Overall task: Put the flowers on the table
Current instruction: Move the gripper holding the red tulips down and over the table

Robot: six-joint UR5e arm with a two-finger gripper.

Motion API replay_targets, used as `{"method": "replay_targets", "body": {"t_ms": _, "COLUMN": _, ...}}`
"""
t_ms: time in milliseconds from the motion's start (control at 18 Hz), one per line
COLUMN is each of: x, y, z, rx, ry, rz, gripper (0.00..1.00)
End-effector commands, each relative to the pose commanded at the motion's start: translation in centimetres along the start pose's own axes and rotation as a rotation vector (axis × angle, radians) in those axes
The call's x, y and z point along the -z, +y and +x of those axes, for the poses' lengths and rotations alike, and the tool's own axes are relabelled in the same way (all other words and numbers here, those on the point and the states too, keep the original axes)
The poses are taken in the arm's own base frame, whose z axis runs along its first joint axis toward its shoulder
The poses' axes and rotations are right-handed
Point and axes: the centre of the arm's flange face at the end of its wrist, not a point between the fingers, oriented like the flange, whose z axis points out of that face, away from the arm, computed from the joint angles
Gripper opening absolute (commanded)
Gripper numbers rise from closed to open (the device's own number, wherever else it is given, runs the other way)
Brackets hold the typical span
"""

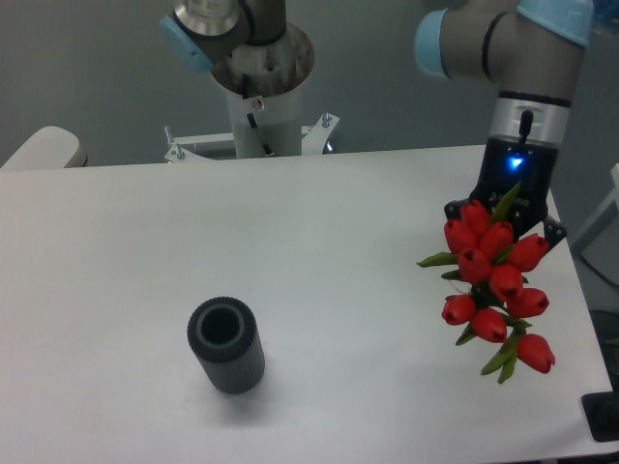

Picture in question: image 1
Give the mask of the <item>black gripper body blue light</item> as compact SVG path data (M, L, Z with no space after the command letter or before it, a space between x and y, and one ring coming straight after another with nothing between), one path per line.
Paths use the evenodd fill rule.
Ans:
M469 200L478 200L490 210L505 193L519 185L508 221L516 226L515 234L521 237L547 216L546 199L558 153L554 146L489 138L478 182Z

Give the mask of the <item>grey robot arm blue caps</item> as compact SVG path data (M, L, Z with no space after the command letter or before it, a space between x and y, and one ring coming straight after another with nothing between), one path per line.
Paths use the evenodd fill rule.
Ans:
M417 28L419 68L500 92L471 198L488 210L512 188L517 236L536 225L551 246L565 229L547 212L550 178L570 115L594 16L590 1L469 1L427 14ZM314 65L308 36L282 1L177 1L162 37L188 69L226 93L239 158L299 156L325 140L302 133L298 91Z

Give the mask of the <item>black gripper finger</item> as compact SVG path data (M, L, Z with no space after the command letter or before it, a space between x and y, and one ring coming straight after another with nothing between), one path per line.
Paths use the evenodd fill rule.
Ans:
M548 250L553 250L567 238L567 228L552 216L546 216L543 220L543 230Z
M444 207L444 213L446 219L458 219L462 220L462 209L465 206L468 206L470 203L469 198L464 198L461 200L452 200L447 203Z

